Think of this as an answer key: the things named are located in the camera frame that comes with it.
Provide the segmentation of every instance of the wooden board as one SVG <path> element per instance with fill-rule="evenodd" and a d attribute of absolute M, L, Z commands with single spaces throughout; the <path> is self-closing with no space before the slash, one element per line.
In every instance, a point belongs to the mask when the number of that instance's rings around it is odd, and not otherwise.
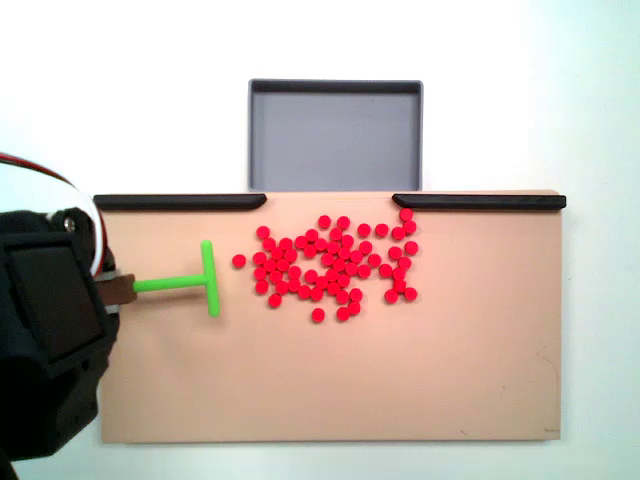
<path fill-rule="evenodd" d="M 372 275 L 356 282 L 362 313 L 346 323 L 327 297 L 319 325 L 309 301 L 270 309 L 251 266 L 231 265 L 257 251 L 260 225 L 291 237 L 322 214 L 355 230 L 396 224 L 399 210 L 384 192 L 279 193 L 246 212 L 106 213 L 118 265 L 138 279 L 200 273 L 210 239 L 221 316 L 207 315 L 202 288 L 123 306 L 104 441 L 559 438 L 559 211 L 416 212 L 418 299 L 385 304 L 390 282 Z"/>

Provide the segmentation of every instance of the white background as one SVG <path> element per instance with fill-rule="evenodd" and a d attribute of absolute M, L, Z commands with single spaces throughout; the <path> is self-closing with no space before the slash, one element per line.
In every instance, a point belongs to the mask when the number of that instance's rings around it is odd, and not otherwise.
<path fill-rule="evenodd" d="M 271 77 L 420 79 L 425 189 L 568 197 L 562 440 L 103 445 L 96 421 L 23 479 L 640 476 L 638 3 L 0 5 L 0 150 L 92 194 L 246 190 L 247 82 Z M 73 202 L 0 167 L 0 210 Z"/>

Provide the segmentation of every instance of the red token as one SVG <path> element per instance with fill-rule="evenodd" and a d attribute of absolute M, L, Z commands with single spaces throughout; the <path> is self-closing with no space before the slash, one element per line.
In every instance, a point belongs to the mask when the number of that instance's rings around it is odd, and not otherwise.
<path fill-rule="evenodd" d="M 329 280 L 327 280 L 327 277 L 325 277 L 324 275 L 320 275 L 318 278 L 316 278 L 316 287 L 324 290 L 328 285 Z"/>
<path fill-rule="evenodd" d="M 307 245 L 304 247 L 304 256 L 307 258 L 313 258 L 316 256 L 316 247 L 313 245 Z"/>
<path fill-rule="evenodd" d="M 400 210 L 400 220 L 406 222 L 408 220 L 411 220 L 412 218 L 413 210 L 411 210 L 410 208 L 403 208 L 402 210 Z"/>
<path fill-rule="evenodd" d="M 402 256 L 402 249 L 400 247 L 391 247 L 389 249 L 389 257 L 393 260 L 398 260 Z"/>
<path fill-rule="evenodd" d="M 349 301 L 349 294 L 344 290 L 340 290 L 336 293 L 336 302 L 340 305 L 345 305 Z"/>
<path fill-rule="evenodd" d="M 307 243 L 309 243 L 307 242 L 307 237 L 303 237 L 303 236 L 296 237 L 295 244 L 298 250 L 302 250 L 304 247 L 306 247 Z"/>
<path fill-rule="evenodd" d="M 313 312 L 311 312 L 311 320 L 313 320 L 314 323 L 322 323 L 324 320 L 324 310 L 321 308 L 314 308 Z"/>
<path fill-rule="evenodd" d="M 340 244 L 338 242 L 329 242 L 327 244 L 327 252 L 335 255 L 338 253 L 338 250 L 340 250 Z"/>
<path fill-rule="evenodd" d="M 322 290 L 319 287 L 313 287 L 311 289 L 311 300 L 313 300 L 314 302 L 319 302 L 320 300 L 322 300 L 322 297 L 324 296 L 324 290 Z"/>
<path fill-rule="evenodd" d="M 273 272 L 276 269 L 276 261 L 272 258 L 264 262 L 264 269 L 267 272 Z"/>
<path fill-rule="evenodd" d="M 336 312 L 336 316 L 338 317 L 338 320 L 340 322 L 346 322 L 347 320 L 349 320 L 349 317 L 350 317 L 349 309 L 346 307 L 340 307 Z"/>
<path fill-rule="evenodd" d="M 307 270 L 304 274 L 304 281 L 307 283 L 315 283 L 318 279 L 318 272 L 315 270 Z"/>
<path fill-rule="evenodd" d="M 282 303 L 282 297 L 277 293 L 274 293 L 269 297 L 269 305 L 271 308 L 278 308 Z"/>
<path fill-rule="evenodd" d="M 271 237 L 265 238 L 262 241 L 262 249 L 263 250 L 270 251 L 270 250 L 273 250 L 275 248 L 275 246 L 276 246 L 276 241 Z"/>
<path fill-rule="evenodd" d="M 233 266 L 236 268 L 242 268 L 247 263 L 247 257 L 245 257 L 244 255 L 238 254 L 234 256 L 233 259 L 231 259 L 231 263 L 233 263 Z"/>
<path fill-rule="evenodd" d="M 340 285 L 338 285 L 336 282 L 329 282 L 329 285 L 327 285 L 327 293 L 329 295 L 335 297 L 339 291 L 340 291 Z"/>
<path fill-rule="evenodd" d="M 349 217 L 340 217 L 338 218 L 338 221 L 336 223 L 338 224 L 339 228 L 341 228 L 342 230 L 346 230 L 347 228 L 349 228 L 349 225 L 351 225 L 351 220 L 349 220 Z"/>
<path fill-rule="evenodd" d="M 407 255 L 415 255 L 418 253 L 418 244 L 414 241 L 409 241 L 404 244 L 404 251 L 407 252 Z"/>
<path fill-rule="evenodd" d="M 318 226 L 320 228 L 327 229 L 331 226 L 331 219 L 329 218 L 328 215 L 322 215 L 319 219 L 318 219 Z"/>
<path fill-rule="evenodd" d="M 379 237 L 386 237 L 387 233 L 389 233 L 389 227 L 387 227 L 384 223 L 379 223 L 376 225 L 376 235 Z"/>
<path fill-rule="evenodd" d="M 291 250 L 285 250 L 284 252 L 284 258 L 287 260 L 287 262 L 289 263 L 293 263 L 298 259 L 298 252 L 296 252 L 295 250 L 291 249 Z"/>
<path fill-rule="evenodd" d="M 358 276 L 360 278 L 369 278 L 371 275 L 371 267 L 369 265 L 360 265 L 358 267 Z"/>
<path fill-rule="evenodd" d="M 387 290 L 384 294 L 387 303 L 396 303 L 398 301 L 398 292 L 395 290 Z"/>
<path fill-rule="evenodd" d="M 324 238 L 319 238 L 313 246 L 316 247 L 316 250 L 319 252 L 324 252 L 327 249 L 327 241 Z"/>
<path fill-rule="evenodd" d="M 380 266 L 380 264 L 382 263 L 382 259 L 377 253 L 372 253 L 371 255 L 369 255 L 369 258 L 367 258 L 367 262 L 369 262 L 369 265 L 376 268 Z"/>
<path fill-rule="evenodd" d="M 368 237 L 371 233 L 371 227 L 366 223 L 361 223 L 358 225 L 358 235 L 361 237 Z"/>
<path fill-rule="evenodd" d="M 334 242 L 339 241 L 342 238 L 342 230 L 339 228 L 332 228 L 329 232 L 329 238 Z"/>
<path fill-rule="evenodd" d="M 347 272 L 347 275 L 353 277 L 358 274 L 358 265 L 353 262 L 349 262 L 345 265 L 344 271 Z"/>
<path fill-rule="evenodd" d="M 342 242 L 342 246 L 343 247 L 351 248 L 351 247 L 353 247 L 354 240 L 353 240 L 353 237 L 351 235 L 343 235 L 342 239 L 341 239 L 341 242 Z"/>
<path fill-rule="evenodd" d="M 304 236 L 307 237 L 307 241 L 315 242 L 318 239 L 318 231 L 315 228 L 310 228 Z"/>
<path fill-rule="evenodd" d="M 416 222 L 414 222 L 413 220 L 404 222 L 403 230 L 407 235 L 411 235 L 412 233 L 415 233 L 417 229 L 418 229 L 418 225 L 416 225 Z"/>
<path fill-rule="evenodd" d="M 286 272 L 289 270 L 289 262 L 287 262 L 284 258 L 281 258 L 276 262 L 276 268 L 281 272 Z"/>
<path fill-rule="evenodd" d="M 284 295 L 289 292 L 289 284 L 287 282 L 278 282 L 276 284 L 276 293 Z"/>
<path fill-rule="evenodd" d="M 351 315 L 357 315 L 360 313 L 360 304 L 358 302 L 349 302 L 349 313 Z"/>
<path fill-rule="evenodd" d="M 273 258 L 274 260 L 280 260 L 283 255 L 284 255 L 284 252 L 280 247 L 274 247 L 271 250 L 271 258 Z"/>
<path fill-rule="evenodd" d="M 302 300 L 306 300 L 311 296 L 311 288 L 309 288 L 307 285 L 302 285 L 300 288 L 298 288 L 298 296 Z"/>
<path fill-rule="evenodd" d="M 389 265 L 388 263 L 383 263 L 382 265 L 380 265 L 380 269 L 378 271 L 380 272 L 380 276 L 382 278 L 389 278 L 393 273 L 393 268 L 391 268 L 391 265 Z"/>
<path fill-rule="evenodd" d="M 350 298 L 353 302 L 360 302 L 360 301 L 362 301 L 362 290 L 360 290 L 359 288 L 352 288 L 352 289 L 351 289 L 351 293 L 349 293 L 349 298 Z"/>
<path fill-rule="evenodd" d="M 274 285 L 277 284 L 278 282 L 282 281 L 282 272 L 279 272 L 278 270 L 274 270 L 273 272 L 271 272 L 269 274 L 269 281 L 271 283 L 273 283 Z"/>
<path fill-rule="evenodd" d="M 267 271 L 262 267 L 258 267 L 253 271 L 253 278 L 256 280 L 264 280 L 266 277 Z"/>
<path fill-rule="evenodd" d="M 258 235 L 260 240 L 267 238 L 270 233 L 271 230 L 269 230 L 269 227 L 258 227 L 258 230 L 256 230 L 256 235 Z"/>
<path fill-rule="evenodd" d="M 337 272 L 343 271 L 345 266 L 346 266 L 346 263 L 341 258 L 336 258 L 333 261 L 333 269 L 336 270 Z"/>
<path fill-rule="evenodd" d="M 349 278 L 349 275 L 338 276 L 338 285 L 340 285 L 342 288 L 348 287 L 350 282 L 351 282 L 351 279 Z"/>
<path fill-rule="evenodd" d="M 289 278 L 300 278 L 300 275 L 302 274 L 302 270 L 300 270 L 300 267 L 297 266 L 293 266 L 291 268 L 289 268 Z"/>
<path fill-rule="evenodd" d="M 327 280 L 329 280 L 330 282 L 335 282 L 338 279 L 338 271 L 334 270 L 333 268 L 330 268 L 329 270 L 327 270 Z"/>
<path fill-rule="evenodd" d="M 404 298 L 407 302 L 413 302 L 416 298 L 418 298 L 418 292 L 415 288 L 405 288 Z"/>
<path fill-rule="evenodd" d="M 409 257 L 400 257 L 398 266 L 403 270 L 409 270 L 411 268 L 411 259 Z"/>
<path fill-rule="evenodd" d="M 258 280 L 256 282 L 256 292 L 258 292 L 260 295 L 264 295 L 265 293 L 267 293 L 267 290 L 269 290 L 269 284 L 266 280 Z"/>
<path fill-rule="evenodd" d="M 401 269 L 400 267 L 398 267 L 393 269 L 392 275 L 394 280 L 404 280 L 404 277 L 407 275 L 407 272 Z"/>
<path fill-rule="evenodd" d="M 369 242 L 368 240 L 365 240 L 364 242 L 360 243 L 359 248 L 363 255 L 369 255 L 373 250 L 373 245 L 371 245 L 371 242 Z"/>

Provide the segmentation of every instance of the red disc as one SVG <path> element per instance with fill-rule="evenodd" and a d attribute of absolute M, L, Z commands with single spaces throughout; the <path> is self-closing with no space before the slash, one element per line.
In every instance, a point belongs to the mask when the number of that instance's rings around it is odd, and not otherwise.
<path fill-rule="evenodd" d="M 387 290 L 384 294 L 387 303 L 396 303 L 398 301 L 398 292 L 395 290 Z"/>
<path fill-rule="evenodd" d="M 345 265 L 344 271 L 347 272 L 347 275 L 353 277 L 358 274 L 358 265 L 353 262 L 349 262 Z"/>
<path fill-rule="evenodd" d="M 278 308 L 282 303 L 282 297 L 277 293 L 274 293 L 269 297 L 269 306 L 271 308 Z"/>
<path fill-rule="evenodd" d="M 338 218 L 338 221 L 336 223 L 338 224 L 339 228 L 341 228 L 342 230 L 346 230 L 347 228 L 349 228 L 349 225 L 351 225 L 351 220 L 349 220 L 349 217 L 340 217 Z"/>
<path fill-rule="evenodd" d="M 286 272 L 289 270 L 289 262 L 287 262 L 284 258 L 281 258 L 276 262 L 276 268 L 281 272 Z"/>
<path fill-rule="evenodd" d="M 346 291 L 340 290 L 338 293 L 336 293 L 336 302 L 338 302 L 338 304 L 345 305 L 348 301 L 349 294 Z"/>
<path fill-rule="evenodd" d="M 380 265 L 378 271 L 380 272 L 380 276 L 382 278 L 389 278 L 393 273 L 393 268 L 391 268 L 391 265 L 389 265 L 388 263 L 383 263 L 382 265 Z"/>
<path fill-rule="evenodd" d="M 360 302 L 362 301 L 362 290 L 360 290 L 359 288 L 352 288 L 351 292 L 349 293 L 349 298 L 353 301 L 353 302 Z"/>
<path fill-rule="evenodd" d="M 404 244 L 404 251 L 407 252 L 407 255 L 415 255 L 418 253 L 418 244 L 410 240 Z"/>
<path fill-rule="evenodd" d="M 329 215 L 322 215 L 318 219 L 318 226 L 323 230 L 329 228 L 331 226 L 331 219 L 329 218 Z"/>
<path fill-rule="evenodd" d="M 325 288 L 327 288 L 327 285 L 329 285 L 329 280 L 327 280 L 327 277 L 325 277 L 324 275 L 320 275 L 318 276 L 318 278 L 316 278 L 316 287 L 324 290 Z"/>
<path fill-rule="evenodd" d="M 314 302 L 319 302 L 320 300 L 322 300 L 323 296 L 324 290 L 322 290 L 320 287 L 313 287 L 311 289 L 311 300 L 313 300 Z"/>
<path fill-rule="evenodd" d="M 336 316 L 338 317 L 338 321 L 346 322 L 347 320 L 349 320 L 349 317 L 350 317 L 349 309 L 346 307 L 340 307 L 336 312 Z"/>
<path fill-rule="evenodd" d="M 411 268 L 411 259 L 409 257 L 400 257 L 398 266 L 403 270 L 409 270 Z"/>
<path fill-rule="evenodd" d="M 411 210 L 410 208 L 403 208 L 402 210 L 400 210 L 400 220 L 406 222 L 408 220 L 411 220 L 412 218 L 413 210 Z"/>
<path fill-rule="evenodd" d="M 258 230 L 256 230 L 256 235 L 258 235 L 260 240 L 267 238 L 270 233 L 271 230 L 269 230 L 269 227 L 258 227 Z"/>
<path fill-rule="evenodd" d="M 371 233 L 371 227 L 366 223 L 361 223 L 358 225 L 358 235 L 361 237 L 368 237 Z"/>
<path fill-rule="evenodd" d="M 267 271 L 262 267 L 258 267 L 253 271 L 253 278 L 256 280 L 264 280 L 266 277 Z"/>
<path fill-rule="evenodd" d="M 276 261 L 273 258 L 270 258 L 264 262 L 264 269 L 267 272 L 273 272 L 276 269 Z"/>
<path fill-rule="evenodd" d="M 278 282 L 276 284 L 276 293 L 284 295 L 289 292 L 289 284 L 287 282 Z"/>
<path fill-rule="evenodd" d="M 404 298 L 407 302 L 413 302 L 416 298 L 418 298 L 418 292 L 415 288 L 405 288 Z"/>
<path fill-rule="evenodd" d="M 242 268 L 247 263 L 247 257 L 241 254 L 235 255 L 233 259 L 231 259 L 231 263 L 233 263 L 233 266 L 236 268 Z"/>
<path fill-rule="evenodd" d="M 389 227 L 387 227 L 384 223 L 379 223 L 376 225 L 376 235 L 379 237 L 386 237 L 387 233 L 389 233 Z"/>
<path fill-rule="evenodd" d="M 264 252 L 257 252 L 253 255 L 254 265 L 263 265 L 267 261 L 267 255 Z"/>
<path fill-rule="evenodd" d="M 415 233 L 417 229 L 418 229 L 418 225 L 416 225 L 416 222 L 414 222 L 413 220 L 404 222 L 403 230 L 407 235 L 411 235 L 412 233 Z"/>
<path fill-rule="evenodd" d="M 307 241 L 315 242 L 318 239 L 318 231 L 315 228 L 310 228 L 304 236 L 307 237 Z"/>
<path fill-rule="evenodd" d="M 371 267 L 369 265 L 360 265 L 358 267 L 358 276 L 360 278 L 369 278 L 371 275 Z"/>
<path fill-rule="evenodd" d="M 276 246 L 276 241 L 271 237 L 265 238 L 262 241 L 262 249 L 263 250 L 270 251 L 270 250 L 273 250 L 275 248 L 275 246 Z"/>
<path fill-rule="evenodd" d="M 358 302 L 349 302 L 349 313 L 351 315 L 357 315 L 360 313 L 360 304 Z"/>
<path fill-rule="evenodd" d="M 307 243 L 309 243 L 307 242 L 307 237 L 296 237 L 295 245 L 298 250 L 302 250 L 304 247 L 306 247 Z"/>
<path fill-rule="evenodd" d="M 313 312 L 311 312 L 311 320 L 313 320 L 314 323 L 322 323 L 324 320 L 324 310 L 321 308 L 314 308 Z"/>
<path fill-rule="evenodd" d="M 316 247 L 313 245 L 307 245 L 304 247 L 304 256 L 307 258 L 313 258 L 316 256 Z"/>
<path fill-rule="evenodd" d="M 402 227 L 395 227 L 393 230 L 391 230 L 391 236 L 396 240 L 402 240 L 406 234 L 407 232 L 405 232 L 404 228 Z"/>
<path fill-rule="evenodd" d="M 327 241 L 324 238 L 319 238 L 313 244 L 316 247 L 316 250 L 319 252 L 324 252 L 327 249 Z"/>
<path fill-rule="evenodd" d="M 351 235 L 343 235 L 342 239 L 341 239 L 341 242 L 342 242 L 342 246 L 343 247 L 351 248 L 351 247 L 353 247 L 354 240 L 353 240 L 353 237 Z"/>
<path fill-rule="evenodd" d="M 389 249 L 389 257 L 393 260 L 398 260 L 402 256 L 402 249 L 400 247 L 391 247 Z"/>
<path fill-rule="evenodd" d="M 265 293 L 267 293 L 267 290 L 269 290 L 269 284 L 266 280 L 258 280 L 256 282 L 256 292 L 258 292 L 260 295 L 264 295 Z"/>
<path fill-rule="evenodd" d="M 287 260 L 287 262 L 293 263 L 298 259 L 298 252 L 293 249 L 285 250 L 284 258 Z"/>
<path fill-rule="evenodd" d="M 293 267 L 289 268 L 289 278 L 300 278 L 300 275 L 302 274 L 302 270 L 300 270 L 300 267 L 294 265 Z"/>
<path fill-rule="evenodd" d="M 371 255 L 369 255 L 369 258 L 367 258 L 367 262 L 369 262 L 369 265 L 376 268 L 380 266 L 380 264 L 382 263 L 382 259 L 377 253 L 372 253 Z"/>
<path fill-rule="evenodd" d="M 300 286 L 300 288 L 298 288 L 298 296 L 302 300 L 306 300 L 311 296 L 311 288 L 309 288 L 309 286 L 307 285 Z"/>
<path fill-rule="evenodd" d="M 342 238 L 342 230 L 339 228 L 332 228 L 329 232 L 329 238 L 334 242 L 339 241 Z"/>

